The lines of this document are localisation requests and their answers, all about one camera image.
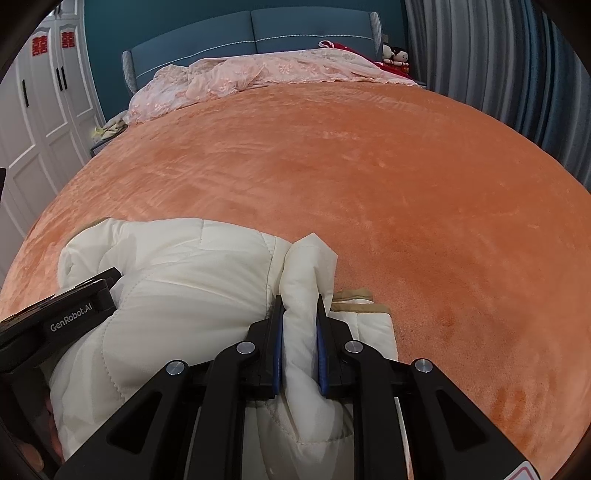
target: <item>orange fleece bedspread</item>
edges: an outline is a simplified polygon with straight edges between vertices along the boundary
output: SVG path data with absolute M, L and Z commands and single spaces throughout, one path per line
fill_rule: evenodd
M 336 288 L 392 309 L 402 361 L 432 359 L 543 479 L 591 420 L 591 197 L 496 120 L 418 87 L 250 90 L 128 129 L 58 195 L 0 294 L 56 289 L 102 217 L 194 216 L 338 253 Z

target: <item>white wardrobe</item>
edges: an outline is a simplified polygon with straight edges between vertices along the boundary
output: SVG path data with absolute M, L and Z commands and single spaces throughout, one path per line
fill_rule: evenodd
M 0 288 L 30 227 L 90 160 L 92 131 L 103 124 L 83 0 L 64 0 L 0 83 L 0 167 L 8 170 L 0 200 Z

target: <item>metal screw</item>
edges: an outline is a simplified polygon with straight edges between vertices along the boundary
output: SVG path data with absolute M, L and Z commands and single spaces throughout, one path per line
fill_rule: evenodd
M 238 353 L 242 353 L 243 355 L 253 353 L 255 348 L 256 346 L 252 342 L 240 342 L 238 345 L 236 345 L 236 350 Z
M 431 370 L 433 370 L 433 364 L 426 358 L 420 358 L 414 363 L 414 366 L 418 371 L 424 374 L 428 374 Z
M 170 362 L 166 366 L 166 373 L 168 375 L 178 375 L 182 373 L 184 370 L 184 363 L 175 360 L 174 362 Z
M 357 340 L 350 340 L 345 344 L 345 350 L 349 353 L 359 353 L 363 350 L 363 344 Z

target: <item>white puffer jacket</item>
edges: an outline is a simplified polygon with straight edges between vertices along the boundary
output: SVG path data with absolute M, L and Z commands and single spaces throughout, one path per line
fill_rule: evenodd
M 118 309 L 63 355 L 51 402 L 66 458 L 168 361 L 212 360 L 244 339 L 281 294 L 283 390 L 247 408 L 243 479 L 352 479 L 350 408 L 316 384 L 316 303 L 331 306 L 336 254 L 314 234 L 294 243 L 201 219 L 108 219 L 61 253 L 60 292 L 116 267 Z M 386 313 L 332 313 L 397 359 Z

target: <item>wardrobe handle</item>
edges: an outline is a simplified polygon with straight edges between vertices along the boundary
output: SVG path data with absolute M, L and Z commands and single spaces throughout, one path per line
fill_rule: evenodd
M 68 89 L 68 82 L 66 81 L 66 72 L 64 72 L 64 67 L 61 68 L 61 76 L 64 78 L 64 88 Z
M 27 85 L 25 85 L 25 81 L 22 81 L 22 95 L 25 97 L 25 105 L 29 108 L 29 97 L 27 96 Z
M 56 69 L 56 75 L 57 75 L 57 83 L 60 86 L 60 92 L 63 92 L 64 87 L 61 86 L 60 69 Z

